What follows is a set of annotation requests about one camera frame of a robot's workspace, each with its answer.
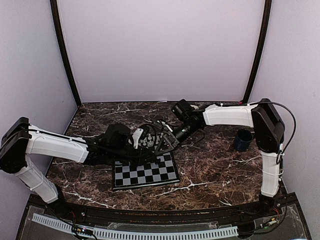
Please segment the black white chessboard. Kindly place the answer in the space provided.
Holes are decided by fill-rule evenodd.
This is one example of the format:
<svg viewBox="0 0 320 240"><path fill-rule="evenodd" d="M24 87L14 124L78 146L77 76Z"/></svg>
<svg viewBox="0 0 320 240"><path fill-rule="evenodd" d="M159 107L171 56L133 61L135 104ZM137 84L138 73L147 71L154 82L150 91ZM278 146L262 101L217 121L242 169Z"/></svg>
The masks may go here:
<svg viewBox="0 0 320 240"><path fill-rule="evenodd" d="M113 191L160 186L180 182L179 171L172 152L157 157L158 163L133 166L116 161L112 166Z"/></svg>

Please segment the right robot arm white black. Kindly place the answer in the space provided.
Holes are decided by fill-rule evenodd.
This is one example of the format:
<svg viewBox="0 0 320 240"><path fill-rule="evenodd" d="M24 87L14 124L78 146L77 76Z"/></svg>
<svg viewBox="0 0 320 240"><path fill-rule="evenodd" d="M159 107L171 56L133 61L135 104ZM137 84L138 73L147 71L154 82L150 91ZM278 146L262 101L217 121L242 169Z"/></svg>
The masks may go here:
<svg viewBox="0 0 320 240"><path fill-rule="evenodd" d="M288 148L288 143L284 142L285 123L276 106L286 108L268 98L234 105L204 104L197 108L182 99L171 108L181 125L163 134L154 153L162 155L174 151L205 127L239 126L234 143L247 149L255 141L262 157L262 184L255 213L266 217L275 208L283 174L283 156Z"/></svg>

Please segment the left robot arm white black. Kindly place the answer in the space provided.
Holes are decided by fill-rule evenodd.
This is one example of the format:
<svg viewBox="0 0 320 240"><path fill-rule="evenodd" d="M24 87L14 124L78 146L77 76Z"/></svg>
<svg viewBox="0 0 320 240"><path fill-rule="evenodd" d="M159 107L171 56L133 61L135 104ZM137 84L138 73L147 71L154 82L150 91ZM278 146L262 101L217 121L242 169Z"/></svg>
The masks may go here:
<svg viewBox="0 0 320 240"><path fill-rule="evenodd" d="M94 137L71 137L49 132L19 118L2 137L0 169L18 177L38 194L58 217L71 213L61 188L48 180L31 161L30 155L44 155L71 160L84 165L111 165L116 161L143 164L154 154L139 146L141 130L131 134L123 124L112 124Z"/></svg>

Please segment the dark blue mug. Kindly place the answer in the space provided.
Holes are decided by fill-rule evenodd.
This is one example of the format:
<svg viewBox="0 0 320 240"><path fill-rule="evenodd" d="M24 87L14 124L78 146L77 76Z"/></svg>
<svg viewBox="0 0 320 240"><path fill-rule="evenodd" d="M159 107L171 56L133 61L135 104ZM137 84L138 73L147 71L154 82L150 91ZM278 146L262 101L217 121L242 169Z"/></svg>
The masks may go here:
<svg viewBox="0 0 320 240"><path fill-rule="evenodd" d="M233 148L238 152L246 152L251 142L255 139L255 133L247 129L239 129L233 141Z"/></svg>

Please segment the left black frame post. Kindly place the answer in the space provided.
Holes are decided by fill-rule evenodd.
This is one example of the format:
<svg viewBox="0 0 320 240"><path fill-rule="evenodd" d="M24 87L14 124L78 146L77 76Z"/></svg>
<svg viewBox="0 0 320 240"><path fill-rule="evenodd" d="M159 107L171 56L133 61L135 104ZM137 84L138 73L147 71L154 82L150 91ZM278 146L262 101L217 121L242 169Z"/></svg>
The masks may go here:
<svg viewBox="0 0 320 240"><path fill-rule="evenodd" d="M57 39L62 63L64 66L65 74L66 74L68 84L71 89L71 93L75 101L75 104L79 108L82 105L82 101L80 98L78 88L76 86L76 81L72 72L69 56L67 53L67 47L64 39L63 28L62 28L60 13L59 13L58 1L50 0L49 2L51 7L51 15L52 15L53 25L55 29L56 39Z"/></svg>

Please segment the black frame post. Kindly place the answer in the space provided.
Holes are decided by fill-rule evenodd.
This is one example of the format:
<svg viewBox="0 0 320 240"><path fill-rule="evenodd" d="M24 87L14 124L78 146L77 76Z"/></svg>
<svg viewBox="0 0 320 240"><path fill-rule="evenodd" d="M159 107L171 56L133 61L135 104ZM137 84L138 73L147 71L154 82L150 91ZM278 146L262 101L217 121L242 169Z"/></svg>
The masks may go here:
<svg viewBox="0 0 320 240"><path fill-rule="evenodd" d="M257 77L257 73L259 70L263 49L265 45L265 40L267 36L268 26L269 26L269 20L271 15L271 8L272 8L272 0L265 0L264 1L264 8L263 8L263 14L262 14L262 20L261 20L261 26L260 26L260 32L258 37L258 42L256 46L256 51L252 63L252 68L250 71L250 75L248 78L248 82L246 85L246 89L242 98L242 103L246 104L249 102L255 80Z"/></svg>
<svg viewBox="0 0 320 240"><path fill-rule="evenodd" d="M71 93L75 101L75 104L79 108L82 105L82 101L80 98L78 88L76 86L76 81L72 72L69 56L67 53L67 47L64 39L63 28L62 28L60 13L59 13L58 1L50 0L49 2L51 7L51 15L52 15L53 25L55 29L56 39L57 39L62 63L64 66L65 74L66 74L68 84L71 89Z"/></svg>

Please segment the right black frame post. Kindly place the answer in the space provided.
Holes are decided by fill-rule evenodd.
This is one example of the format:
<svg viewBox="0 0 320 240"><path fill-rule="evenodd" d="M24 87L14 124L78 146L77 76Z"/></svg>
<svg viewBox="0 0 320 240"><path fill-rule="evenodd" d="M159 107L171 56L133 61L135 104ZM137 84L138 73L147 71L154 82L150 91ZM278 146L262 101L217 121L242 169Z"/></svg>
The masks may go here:
<svg viewBox="0 0 320 240"><path fill-rule="evenodd" d="M250 75L248 78L248 82L246 85L246 89L242 98L242 103L246 104L249 102L255 80L257 77L257 73L259 70L263 49L265 45L265 40L267 36L268 26L269 26L269 20L271 15L271 8L272 8L272 0L265 0L264 1L264 8L263 8L263 14L262 14L262 20L261 20L261 26L260 26L260 32L258 37L258 42L256 46L256 51L252 63L252 68L250 71Z"/></svg>

